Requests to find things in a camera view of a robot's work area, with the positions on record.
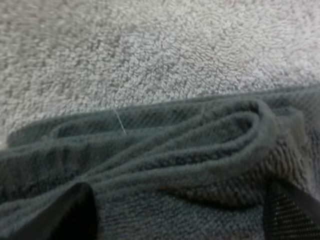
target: terry cloth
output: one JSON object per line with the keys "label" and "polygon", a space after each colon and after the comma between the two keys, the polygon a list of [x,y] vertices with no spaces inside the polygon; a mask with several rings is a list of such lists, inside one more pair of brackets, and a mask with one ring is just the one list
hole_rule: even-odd
{"label": "terry cloth", "polygon": [[7,145],[0,237],[86,182],[98,239],[260,240],[270,180],[319,198],[320,87],[56,117]]}

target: gray towel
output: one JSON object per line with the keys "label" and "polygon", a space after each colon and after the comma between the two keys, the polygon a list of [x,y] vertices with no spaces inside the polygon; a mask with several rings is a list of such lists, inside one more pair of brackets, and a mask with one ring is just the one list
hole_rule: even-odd
{"label": "gray towel", "polygon": [[264,239],[270,180],[319,197],[319,141],[319,86],[35,122],[0,152],[0,237],[87,182],[99,239]]}

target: folded towel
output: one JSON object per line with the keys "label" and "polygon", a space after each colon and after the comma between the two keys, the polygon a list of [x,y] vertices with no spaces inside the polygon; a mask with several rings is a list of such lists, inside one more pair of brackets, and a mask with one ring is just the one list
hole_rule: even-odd
{"label": "folded towel", "polygon": [[320,87],[56,117],[7,146],[0,237],[87,182],[99,239],[264,239],[270,180],[319,197]]}

